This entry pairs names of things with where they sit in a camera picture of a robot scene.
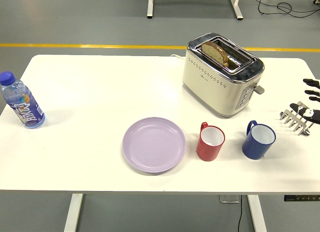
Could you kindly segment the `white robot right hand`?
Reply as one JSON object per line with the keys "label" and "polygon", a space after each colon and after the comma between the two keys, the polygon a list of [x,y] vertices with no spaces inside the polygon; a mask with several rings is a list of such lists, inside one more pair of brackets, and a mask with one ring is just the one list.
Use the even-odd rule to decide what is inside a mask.
{"label": "white robot right hand", "polygon": [[[313,79],[303,79],[303,82],[307,84],[310,87],[315,87],[317,89],[320,89],[320,82],[318,80]],[[320,92],[319,91],[313,91],[313,90],[305,90],[306,94],[310,95],[309,99],[311,101],[320,101]],[[304,107],[302,105],[298,105],[296,103],[291,103],[290,107],[297,112],[299,115],[301,115],[302,118],[304,118],[307,121],[310,121],[315,124],[320,123],[320,111],[317,109],[310,109],[307,107]]]}

